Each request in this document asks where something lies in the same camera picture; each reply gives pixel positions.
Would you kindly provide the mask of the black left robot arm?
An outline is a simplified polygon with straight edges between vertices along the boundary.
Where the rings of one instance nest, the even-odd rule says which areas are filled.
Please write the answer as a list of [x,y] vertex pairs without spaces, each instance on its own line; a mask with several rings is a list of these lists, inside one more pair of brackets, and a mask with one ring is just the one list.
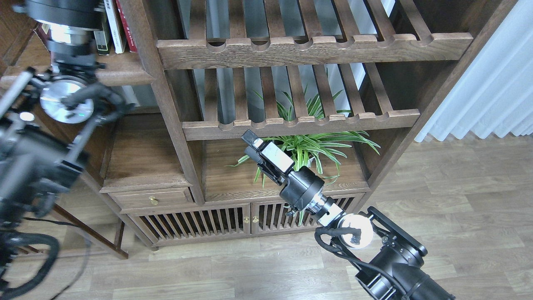
[[25,0],[13,11],[49,25],[51,68],[32,67],[17,76],[1,97],[1,275],[22,247],[47,245],[48,255],[35,276],[10,287],[1,279],[1,298],[11,300],[36,288],[55,263],[55,237],[17,231],[28,212],[46,216],[61,194],[70,192],[84,172],[84,148],[97,127],[134,108],[99,82],[92,32],[102,28],[98,0]]

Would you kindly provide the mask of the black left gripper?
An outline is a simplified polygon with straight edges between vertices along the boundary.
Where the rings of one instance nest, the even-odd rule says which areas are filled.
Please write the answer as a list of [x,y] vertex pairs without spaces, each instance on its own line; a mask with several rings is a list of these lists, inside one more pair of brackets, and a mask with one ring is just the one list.
[[13,11],[24,13],[41,23],[55,23],[87,30],[101,30],[98,0],[25,0],[12,5]]

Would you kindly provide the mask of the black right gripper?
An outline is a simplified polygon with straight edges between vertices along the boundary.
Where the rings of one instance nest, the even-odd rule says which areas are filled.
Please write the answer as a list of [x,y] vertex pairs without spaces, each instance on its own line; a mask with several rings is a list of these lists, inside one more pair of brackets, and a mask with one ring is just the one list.
[[325,211],[325,182],[308,167],[294,171],[294,161],[273,142],[266,142],[248,130],[242,135],[248,145],[246,155],[259,167],[261,173],[281,187],[280,197],[293,209],[310,213]]

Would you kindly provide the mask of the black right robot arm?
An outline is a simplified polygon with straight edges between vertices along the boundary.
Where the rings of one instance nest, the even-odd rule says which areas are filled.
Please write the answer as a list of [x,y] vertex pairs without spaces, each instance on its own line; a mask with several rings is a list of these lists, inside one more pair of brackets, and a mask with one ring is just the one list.
[[306,212],[316,221],[314,238],[331,254],[357,269],[355,279],[374,300],[454,300],[421,267],[428,251],[375,207],[349,213],[322,192],[325,182],[273,142],[248,130],[245,153],[278,186],[289,212]]

